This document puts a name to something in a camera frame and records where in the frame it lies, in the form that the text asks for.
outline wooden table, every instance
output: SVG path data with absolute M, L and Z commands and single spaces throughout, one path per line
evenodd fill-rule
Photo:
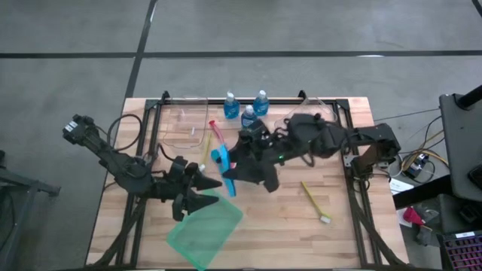
M 374 125 L 367 98 L 344 99 L 349 100 L 355 127 Z M 137 114 L 142 118 L 144 104 L 145 99 L 127 99 L 123 114 Z M 276 120 L 282 119 L 295 107 L 295 105 L 272 105 L 264 121 L 269 128 L 273 128 Z M 162 107 L 157 139 L 159 142 L 163 142 L 166 131 L 172 136 L 173 119 L 170 116 L 172 108 L 172 105 Z M 192 108 L 186 108 L 184 113 L 200 115 L 199 111 Z M 222 105 L 210 105 L 208 115 L 209 120 L 216 120 L 227 146 L 232 147 L 236 143 L 237 131 L 240 128 L 239 118 L 234 121 L 225 120 Z M 327 120 L 333 118 L 327 112 L 323 112 L 323 117 Z M 148 149 L 152 119 L 153 117 L 150 117 L 145 151 Z M 126 118 L 120 124 L 117 147 L 129 144 L 139 131 L 139 125 L 132 118 Z M 189 132 L 179 132 L 173 138 L 177 138 L 179 142 L 193 144 L 188 140 L 190 132 L 190 129 Z M 184 155 L 190 161 L 200 162 L 205 144 L 186 150 L 164 146 L 170 156 Z M 213 137 L 211 147 L 218 146 L 218 141 Z M 126 152 L 134 156 L 136 146 L 134 145 Z M 169 166 L 170 162 L 161 155 L 154 168 L 168 169 Z M 308 168 L 300 159 L 294 159 L 284 166 L 278 166 L 278 169 L 280 187 L 273 193 L 268 193 L 261 185 L 242 181 L 236 182 L 238 196 L 235 198 L 228 197 L 225 187 L 217 189 L 243 211 L 244 217 L 223 250 L 213 260 L 210 268 L 358 267 L 358 254 L 340 154 L 335 154 L 327 160 L 316 159 L 314 168 Z M 206 174 L 220 180 L 218 170 L 212 162 L 207 163 Z M 108 175 L 106 184 L 112 181 L 112 176 Z M 308 184 L 324 212 L 332 216 L 330 224 L 319 221 L 316 210 L 301 187 L 301 181 Z M 377 231 L 397 256 L 408 262 L 387 179 L 383 176 L 372 178 L 368 194 Z M 118 234 L 126 198 L 125 190 L 117 185 L 104 192 L 87 263 L 93 263 L 99 259 Z M 138 268 L 192 268 L 189 262 L 166 243 L 166 236 L 174 226 L 171 203 L 149 200 L 139 249 Z M 370 246 L 366 233 L 364 233 L 364 240 L 370 259 Z M 131 242 L 132 238 L 128 241 L 126 260 L 130 256 Z

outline white label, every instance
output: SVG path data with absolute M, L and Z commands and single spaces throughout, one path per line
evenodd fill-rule
M 250 126 L 251 123 L 254 123 L 254 122 L 255 122 L 254 120 L 246 120 L 246 119 L 244 119 L 244 120 L 243 120 L 243 126 L 244 126 L 244 127 Z
M 470 237 L 470 236 L 475 236 L 474 232 L 467 232 L 467 233 L 457 233 L 455 237 L 457 238 L 464 238 L 464 237 Z

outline red object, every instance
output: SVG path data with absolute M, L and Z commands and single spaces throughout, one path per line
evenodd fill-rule
M 221 134 L 221 130 L 216 126 L 215 121 L 210 120 L 210 121 L 209 121 L 209 125 L 211 126 L 212 130 L 214 131 L 214 134 L 216 135 L 216 137 L 218 138 L 218 140 L 220 141 L 220 143 L 221 143 L 221 144 L 224 144 L 224 146 L 225 146 L 226 149 L 227 149 L 227 146 L 226 146 L 226 144 L 224 143 L 223 134 Z M 231 164 L 230 164 L 230 167 L 231 167 L 232 169 L 234 169 L 234 168 L 236 167 L 236 163 L 231 163 Z
M 221 130 L 216 126 L 215 121 L 213 120 L 209 121 L 209 125 L 211 126 L 212 130 L 214 131 L 214 134 L 216 134 L 216 137 L 221 142 L 221 144 L 224 144 L 223 134 L 221 134 Z
M 412 207 L 408 207 L 404 213 L 404 219 L 406 222 L 412 222 L 417 225 L 424 225 L 425 221 L 415 212 Z

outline butcher block tabletop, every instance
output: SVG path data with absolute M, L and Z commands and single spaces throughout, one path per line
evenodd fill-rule
M 343 97 L 341 99 L 349 101 L 354 127 L 374 125 L 368 98 Z M 126 99 L 123 114 L 136 114 L 142 119 L 145 100 Z M 239 115 L 244 111 L 244 107 L 241 105 Z M 268 115 L 262 120 L 271 130 L 274 130 L 275 123 L 278 125 L 277 121 L 282 121 L 284 116 L 296 107 L 296 105 L 272 104 Z M 311 109 L 319 110 L 326 120 L 335 120 L 330 109 L 326 110 L 318 105 L 313 107 Z M 183 120 L 189 120 L 188 122 L 178 123 L 178 120 L 173 117 L 173 112 L 179 110 L 185 117 Z M 144 152 L 148 149 L 153 116 L 154 111 L 149 118 Z M 340 119 L 343 123 L 345 116 L 342 114 Z M 182 155 L 190 162 L 201 163 L 209 133 L 212 132 L 206 124 L 206 121 L 210 120 L 214 120 L 221 130 L 226 146 L 232 148 L 236 144 L 241 121 L 239 117 L 235 120 L 226 120 L 223 105 L 163 105 L 157 141 L 163 144 L 169 156 Z M 130 117 L 124 118 L 120 122 L 116 147 L 128 145 L 138 132 L 138 122 Z M 190 139 L 194 133 L 203 135 L 203 140 Z M 209 150 L 219 145 L 219 140 L 212 135 Z M 178 146 L 188 146 L 188 148 L 178 148 Z M 125 152 L 135 156 L 136 145 Z M 211 160 L 208 161 L 204 173 L 221 181 L 218 167 Z M 313 168 L 306 166 L 298 158 L 287 161 L 284 166 L 276 165 L 280 186 L 272 193 L 268 193 L 262 185 L 243 181 L 235 181 L 236 197 L 229 197 L 225 186 L 216 188 L 221 195 L 243 212 L 243 219 L 209 268 L 360 267 L 340 153 L 336 153 L 329 159 L 315 158 L 315 161 L 316 165 Z M 169 170 L 170 164 L 171 162 L 160 154 L 153 170 Z M 105 184 L 113 181 L 113 177 L 107 175 Z M 323 212 L 331 216 L 331 223 L 324 224 L 319 220 L 319 214 L 301 185 L 302 181 L 307 184 Z M 389 182 L 382 175 L 375 175 L 370 181 L 368 195 L 375 227 L 395 254 L 404 262 L 408 262 Z M 105 189 L 99 204 L 99 214 L 93 230 L 87 263 L 98 260 L 119 233 L 126 199 L 127 192 L 116 184 Z M 148 201 L 142 228 L 138 268 L 193 268 L 192 264 L 166 242 L 167 235 L 175 225 L 170 201 L 166 203 L 158 199 Z M 369 238 L 365 230 L 363 231 L 368 262 L 373 263 Z M 125 261 L 130 257 L 133 232 L 134 230 L 127 241 Z

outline plastic tray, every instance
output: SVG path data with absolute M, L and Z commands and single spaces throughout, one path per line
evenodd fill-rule
M 337 121 L 337 115 L 330 106 L 326 105 L 318 98 L 306 98 L 299 106 L 289 112 L 283 118 L 278 119 L 274 123 L 275 128 L 286 128 L 284 119 L 290 118 L 293 114 L 317 114 L 320 113 L 326 121 Z
M 206 134 L 208 99 L 184 97 L 173 99 L 163 143 L 177 149 L 201 148 Z
M 167 236 L 167 243 L 198 270 L 208 268 L 243 218 L 236 206 L 213 189 L 203 194 L 217 196 L 219 201 L 185 217 Z

